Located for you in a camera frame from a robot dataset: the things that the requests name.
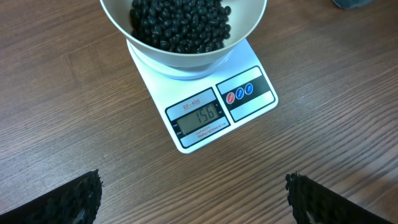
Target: bowl rim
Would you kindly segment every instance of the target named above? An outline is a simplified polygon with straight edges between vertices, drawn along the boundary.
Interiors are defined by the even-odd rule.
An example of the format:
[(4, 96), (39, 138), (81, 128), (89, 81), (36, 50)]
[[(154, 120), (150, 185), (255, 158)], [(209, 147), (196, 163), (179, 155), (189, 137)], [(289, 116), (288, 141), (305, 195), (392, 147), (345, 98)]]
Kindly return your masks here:
[(160, 49), (157, 49), (157, 48), (155, 48), (155, 47), (152, 47), (152, 46), (150, 46), (150, 45), (147, 45), (147, 44), (141, 42), (140, 40), (136, 39), (136, 38), (133, 37), (131, 34), (129, 34), (128, 32), (126, 32), (122, 27), (120, 27), (119, 24), (113, 19), (113, 17), (111, 16), (111, 14), (108, 12), (108, 9), (105, 7), (104, 0), (100, 0), (100, 1), (101, 1), (102, 8), (104, 9), (104, 11), (105, 11), (106, 15), (108, 16), (108, 18), (112, 21), (112, 23), (113, 23), (113, 24), (114, 24), (126, 37), (128, 37), (128, 38), (134, 40), (135, 42), (137, 42), (138, 44), (142, 45), (143, 47), (148, 47), (148, 48), (150, 48), (151, 50), (155, 50), (155, 51), (158, 52), (158, 53), (163, 53), (163, 54), (173, 55), (173, 56), (181, 56), (181, 55), (183, 55), (184, 57), (206, 56), (206, 55), (215, 54), (215, 53), (217, 53), (217, 52), (221, 52), (221, 51), (230, 49), (231, 47), (234, 47), (235, 45), (237, 45), (238, 43), (240, 43), (242, 40), (244, 40), (246, 37), (248, 37), (248, 36), (253, 32), (253, 30), (258, 26), (258, 24), (260, 23), (260, 21), (261, 21), (263, 15), (264, 15), (264, 12), (265, 12), (266, 6), (267, 6), (267, 0), (264, 0), (264, 6), (262, 7), (261, 15), (259, 16), (257, 22), (253, 25), (253, 27), (249, 30), (249, 32), (248, 32), (244, 37), (240, 38), (239, 40), (237, 40), (236, 42), (234, 42), (233, 44), (231, 44), (229, 47), (225, 47), (225, 48), (218, 49), (218, 50), (215, 50), (215, 51), (212, 51), (212, 52), (207, 52), (207, 53), (200, 53), (200, 54), (181, 54), (181, 53), (175, 53), (175, 52), (168, 52), (168, 51), (166, 51), (166, 50), (160, 50)]

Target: black beans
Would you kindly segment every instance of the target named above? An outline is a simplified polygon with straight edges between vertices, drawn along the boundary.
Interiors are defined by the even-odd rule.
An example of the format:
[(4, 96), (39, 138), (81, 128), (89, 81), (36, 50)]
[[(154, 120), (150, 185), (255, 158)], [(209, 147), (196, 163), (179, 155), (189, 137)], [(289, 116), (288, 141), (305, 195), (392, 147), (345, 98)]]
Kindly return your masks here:
[(164, 31), (164, 36), (166, 38), (170, 38), (172, 36), (172, 30), (171, 29), (167, 29)]
[(181, 28), (181, 33), (182, 33), (183, 35), (187, 34), (187, 33), (188, 33), (188, 27), (187, 27), (187, 26), (183, 26), (183, 27)]
[(177, 48), (175, 49), (176, 53), (184, 54), (185, 53), (185, 47), (182, 44), (179, 44)]
[(190, 13), (185, 13), (185, 18), (188, 19), (188, 21), (191, 21), (192, 15)]
[(199, 15), (203, 16), (207, 13), (207, 9), (205, 7), (201, 7), (198, 11)]
[(174, 34), (178, 33), (178, 27), (177, 26), (172, 26), (171, 31)]
[(129, 11), (137, 40), (180, 54), (219, 50), (231, 37), (229, 6), (222, 0), (132, 0)]
[(224, 27), (224, 30), (226, 32), (230, 32), (231, 31), (231, 26), (229, 24), (226, 24), (225, 27)]
[(161, 16), (163, 19), (168, 19), (168, 18), (170, 18), (169, 10), (163, 9), (163, 11), (162, 11), (162, 13), (161, 13), (160, 16)]
[(218, 29), (213, 29), (213, 37), (217, 37), (218, 36)]
[(188, 24), (188, 19), (181, 20), (181, 25), (187, 25), (187, 24)]
[(166, 40), (161, 40), (160, 41), (160, 49), (162, 50), (168, 50), (170, 47), (170, 43)]
[(231, 34), (229, 34), (229, 33), (224, 34), (224, 39), (229, 39), (230, 37), (231, 37)]
[(205, 25), (205, 31), (206, 32), (210, 32), (211, 31), (211, 25), (210, 24), (206, 24)]
[(156, 19), (152, 16), (149, 16), (148, 23), (149, 23), (149, 25), (154, 26), (154, 25), (156, 25)]
[(155, 35), (162, 35), (162, 26), (157, 24), (154, 27), (154, 31), (152, 32)]
[(231, 7), (229, 7), (229, 6), (226, 6), (226, 7), (225, 7), (225, 14), (226, 14), (227, 16), (229, 16), (229, 15), (231, 14)]
[(165, 20), (163, 21), (163, 29), (167, 29), (172, 25), (172, 21), (171, 20)]

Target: blue button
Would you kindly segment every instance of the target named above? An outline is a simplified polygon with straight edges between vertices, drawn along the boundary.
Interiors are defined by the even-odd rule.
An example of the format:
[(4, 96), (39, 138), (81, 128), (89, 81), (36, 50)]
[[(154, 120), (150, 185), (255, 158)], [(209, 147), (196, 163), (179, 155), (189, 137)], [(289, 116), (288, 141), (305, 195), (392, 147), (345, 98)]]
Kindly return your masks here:
[(238, 89), (236, 90), (235, 95), (236, 95), (236, 99), (238, 99), (238, 100), (240, 100), (241, 98), (243, 98), (243, 96), (244, 96), (243, 88), (238, 88)]
[(252, 84), (252, 83), (248, 83), (248, 84), (246, 85), (246, 87), (244, 87), (244, 92), (245, 92), (247, 95), (250, 95), (250, 94), (253, 92), (253, 84)]

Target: wooden table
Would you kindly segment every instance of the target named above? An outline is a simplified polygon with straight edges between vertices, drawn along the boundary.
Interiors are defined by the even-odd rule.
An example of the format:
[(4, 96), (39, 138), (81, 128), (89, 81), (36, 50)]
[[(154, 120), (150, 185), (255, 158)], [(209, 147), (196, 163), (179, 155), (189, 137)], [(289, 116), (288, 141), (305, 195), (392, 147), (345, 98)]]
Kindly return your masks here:
[(278, 107), (183, 155), (98, 0), (0, 1), (0, 213), (98, 168), (97, 223), (293, 223), (298, 171), (398, 222), (397, 11), (270, 0)]

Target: white kitchen scale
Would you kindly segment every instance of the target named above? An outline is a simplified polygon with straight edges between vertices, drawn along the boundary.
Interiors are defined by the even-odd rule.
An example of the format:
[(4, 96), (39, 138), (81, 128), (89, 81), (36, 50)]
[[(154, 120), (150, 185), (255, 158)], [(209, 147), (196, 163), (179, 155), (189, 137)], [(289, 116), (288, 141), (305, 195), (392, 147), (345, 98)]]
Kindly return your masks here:
[[(127, 42), (167, 130), (191, 153), (275, 108), (278, 96), (253, 49), (243, 40), (211, 65), (173, 68)], [(194, 80), (182, 80), (186, 74)]]

